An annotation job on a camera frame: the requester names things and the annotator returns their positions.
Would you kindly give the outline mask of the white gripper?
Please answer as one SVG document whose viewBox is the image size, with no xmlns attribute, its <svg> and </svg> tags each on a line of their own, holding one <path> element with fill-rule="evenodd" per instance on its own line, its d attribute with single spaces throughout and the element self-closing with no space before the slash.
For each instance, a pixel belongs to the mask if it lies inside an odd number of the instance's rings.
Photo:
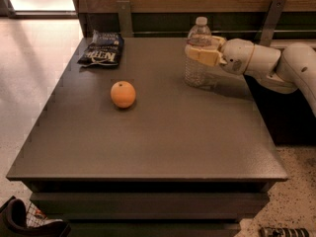
<svg viewBox="0 0 316 237">
<path fill-rule="evenodd" d="M 188 58 L 207 66 L 220 67 L 227 73 L 242 75 L 250 62 L 255 45 L 243 39 L 231 39 L 213 36 L 212 44 L 221 48 L 217 49 L 201 48 L 187 44 L 185 54 Z"/>
</svg>

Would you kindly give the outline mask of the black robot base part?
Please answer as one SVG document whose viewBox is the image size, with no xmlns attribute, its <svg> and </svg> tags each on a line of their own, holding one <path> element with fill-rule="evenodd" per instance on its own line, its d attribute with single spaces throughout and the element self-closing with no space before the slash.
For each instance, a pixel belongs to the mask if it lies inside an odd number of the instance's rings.
<svg viewBox="0 0 316 237">
<path fill-rule="evenodd" d="M 28 227 L 26 207 L 19 198 L 10 197 L 0 207 L 0 237 L 67 237 L 70 230 L 64 221 Z"/>
</svg>

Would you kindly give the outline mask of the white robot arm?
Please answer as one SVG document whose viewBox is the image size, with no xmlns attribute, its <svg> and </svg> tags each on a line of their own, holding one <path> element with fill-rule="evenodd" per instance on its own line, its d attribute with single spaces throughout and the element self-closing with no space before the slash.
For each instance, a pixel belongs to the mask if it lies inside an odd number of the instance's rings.
<svg viewBox="0 0 316 237">
<path fill-rule="evenodd" d="M 316 116 L 316 51 L 301 42 L 284 50 L 249 40 L 213 37 L 214 45 L 187 43 L 185 54 L 197 64 L 221 67 L 226 73 L 253 77 L 261 86 L 289 94 L 301 91 Z"/>
</svg>

